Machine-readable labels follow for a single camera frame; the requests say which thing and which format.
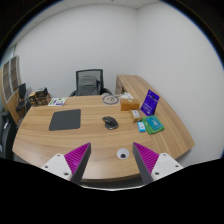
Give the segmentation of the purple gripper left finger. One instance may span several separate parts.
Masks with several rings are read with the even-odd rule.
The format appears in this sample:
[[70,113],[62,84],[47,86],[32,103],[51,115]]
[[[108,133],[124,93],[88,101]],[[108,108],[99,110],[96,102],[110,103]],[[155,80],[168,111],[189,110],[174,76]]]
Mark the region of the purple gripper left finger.
[[90,154],[91,143],[86,143],[65,155],[60,153],[54,155],[42,169],[80,185]]

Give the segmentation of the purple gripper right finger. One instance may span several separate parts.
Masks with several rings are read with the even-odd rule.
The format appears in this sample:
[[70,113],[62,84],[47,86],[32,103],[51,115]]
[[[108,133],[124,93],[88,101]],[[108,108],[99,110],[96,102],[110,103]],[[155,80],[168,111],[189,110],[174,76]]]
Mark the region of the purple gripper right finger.
[[132,151],[144,184],[182,169],[182,166],[167,153],[158,154],[136,142],[133,143]]

